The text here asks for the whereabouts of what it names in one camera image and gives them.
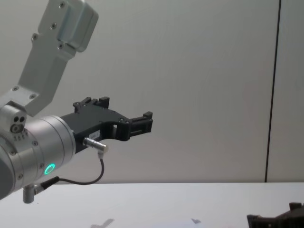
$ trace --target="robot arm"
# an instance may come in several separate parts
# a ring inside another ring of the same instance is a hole
[[[93,147],[103,165],[108,148],[99,141],[127,141],[151,131],[151,112],[126,118],[108,109],[108,97],[76,102],[74,113],[62,117],[26,121],[52,101],[68,60],[86,49],[97,20],[84,0],[49,0],[18,85],[0,97],[0,199],[24,188],[24,202],[31,203],[59,177],[33,183],[76,153]]]

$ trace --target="screw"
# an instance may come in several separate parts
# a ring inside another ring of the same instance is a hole
[[[62,3],[60,3],[60,5],[59,5],[59,8],[64,8],[64,6],[65,6],[66,4],[65,4],[65,2],[63,1]]]
[[[36,94],[32,94],[31,96],[29,96],[30,99],[34,99],[36,97]]]
[[[33,146],[38,146],[38,142],[37,141],[33,141],[32,144],[33,144]]]
[[[51,29],[55,29],[57,27],[57,24],[56,23],[53,23],[52,25],[51,25]]]
[[[36,39],[38,39],[38,34],[37,34],[37,33],[34,33],[34,34],[32,35],[32,41],[34,41],[34,40],[36,40]]]

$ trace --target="vertical line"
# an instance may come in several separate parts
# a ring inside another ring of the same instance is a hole
[[[273,79],[272,79],[272,93],[271,93],[270,117],[269,117],[269,128],[268,128],[268,143],[267,143],[265,182],[267,182],[267,174],[268,174],[268,159],[269,159],[269,148],[270,148],[272,109],[273,109],[273,103],[274,103],[274,91],[275,91],[275,79],[276,79],[276,57],[277,57],[277,46],[278,46],[278,42],[279,42],[281,4],[282,4],[282,0],[279,0],[279,12],[278,12],[278,17],[277,17],[276,42],[275,42],[275,48],[276,49],[275,49],[274,75],[273,75]]]

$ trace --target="white wall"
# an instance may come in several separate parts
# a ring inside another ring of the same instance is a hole
[[[87,96],[109,96],[127,117],[154,112],[151,134],[106,141],[104,182],[263,181],[278,1],[88,2],[99,13],[91,43],[39,116],[72,112]],[[46,4],[0,2],[2,94],[18,81]],[[88,150],[54,175],[99,172]]]
[[[304,1],[282,1],[268,181],[304,181]]]

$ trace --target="cable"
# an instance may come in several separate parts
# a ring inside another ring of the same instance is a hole
[[[105,172],[104,160],[100,159],[100,163],[101,163],[101,174],[99,175],[99,177],[96,180],[93,180],[93,181],[90,181],[90,182],[78,182],[78,181],[74,181],[74,180],[59,178],[59,181],[64,181],[64,182],[68,182],[68,183],[71,183],[71,184],[78,184],[78,185],[95,184],[96,182],[98,182],[103,177],[104,172]]]

